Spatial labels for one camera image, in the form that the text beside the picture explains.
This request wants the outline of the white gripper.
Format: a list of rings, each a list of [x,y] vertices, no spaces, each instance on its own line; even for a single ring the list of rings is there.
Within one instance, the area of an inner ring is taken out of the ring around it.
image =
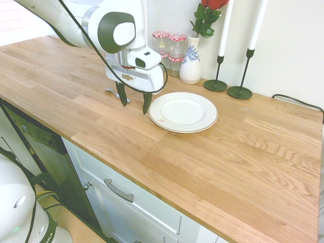
[[[152,101],[153,91],[159,90],[164,84],[164,74],[159,66],[161,55],[157,52],[130,52],[127,53],[126,64],[117,61],[118,53],[105,55],[107,63],[114,72],[106,68],[109,79],[116,81],[116,89],[123,106],[127,106],[125,85],[120,81],[134,87],[137,90],[148,91],[143,93],[142,111],[145,115]]]

